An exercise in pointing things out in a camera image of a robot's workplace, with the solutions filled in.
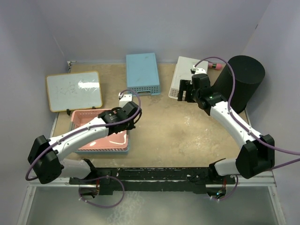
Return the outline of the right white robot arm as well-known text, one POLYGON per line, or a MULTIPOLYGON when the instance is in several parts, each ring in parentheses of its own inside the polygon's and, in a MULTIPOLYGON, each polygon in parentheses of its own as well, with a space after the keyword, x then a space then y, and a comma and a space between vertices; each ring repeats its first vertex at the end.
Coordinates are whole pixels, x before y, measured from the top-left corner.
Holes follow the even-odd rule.
POLYGON ((221 159, 210 164, 209 180, 220 183, 226 175, 250 179, 275 164, 275 141, 251 128, 229 105, 222 94, 213 92, 207 74, 195 74, 191 80, 181 80, 178 101, 197 103, 216 119, 240 148, 237 158, 221 159))

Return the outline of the blue perforated basket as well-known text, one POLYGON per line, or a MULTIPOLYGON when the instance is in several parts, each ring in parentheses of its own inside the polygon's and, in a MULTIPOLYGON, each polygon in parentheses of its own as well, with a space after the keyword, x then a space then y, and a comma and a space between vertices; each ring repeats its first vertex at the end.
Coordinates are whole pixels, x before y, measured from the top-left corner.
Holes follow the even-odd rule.
POLYGON ((126 55, 127 88, 149 95, 161 93, 156 55, 140 53, 126 55))

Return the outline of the pink perforated basket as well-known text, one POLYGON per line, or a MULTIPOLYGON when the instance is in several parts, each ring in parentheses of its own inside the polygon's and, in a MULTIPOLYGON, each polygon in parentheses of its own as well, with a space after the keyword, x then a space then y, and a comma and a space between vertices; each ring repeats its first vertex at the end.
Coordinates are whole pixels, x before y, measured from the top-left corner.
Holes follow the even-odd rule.
MULTIPOLYGON (((107 109, 89 109, 89 110, 75 110, 71 117, 70 130, 76 129, 85 125, 92 119, 97 117, 100 113, 107 109)), ((85 153, 126 153, 128 152, 129 132, 122 131, 117 134, 112 134, 108 137, 97 139, 90 142, 77 151, 78 154, 85 153)))

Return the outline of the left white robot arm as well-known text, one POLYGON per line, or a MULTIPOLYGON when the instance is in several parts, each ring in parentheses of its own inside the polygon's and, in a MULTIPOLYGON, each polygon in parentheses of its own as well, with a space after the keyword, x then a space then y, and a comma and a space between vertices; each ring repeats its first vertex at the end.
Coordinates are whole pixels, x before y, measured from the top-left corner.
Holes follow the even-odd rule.
POLYGON ((85 125, 63 135, 50 139, 44 135, 37 137, 28 155, 29 171, 34 171, 35 177, 30 177, 30 172, 27 172, 25 179, 38 179, 41 184, 48 184, 66 176, 81 179, 86 184, 93 183, 97 170, 90 160, 76 161, 66 157, 92 141, 134 129, 134 120, 140 113, 141 106, 130 101, 123 107, 100 113, 85 125))

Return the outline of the large black plastic bin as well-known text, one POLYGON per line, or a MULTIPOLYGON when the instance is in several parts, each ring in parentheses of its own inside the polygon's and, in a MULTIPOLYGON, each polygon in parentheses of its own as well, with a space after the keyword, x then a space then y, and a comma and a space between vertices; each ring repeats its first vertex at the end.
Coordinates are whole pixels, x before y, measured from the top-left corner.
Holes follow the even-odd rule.
MULTIPOLYGON (((235 74, 235 89, 230 105, 239 114, 245 110, 248 101, 263 81, 265 69, 258 60, 245 55, 234 56, 228 63, 235 74)), ((226 100, 229 99, 233 77, 228 66, 223 68, 212 87, 214 92, 222 94, 226 100)))

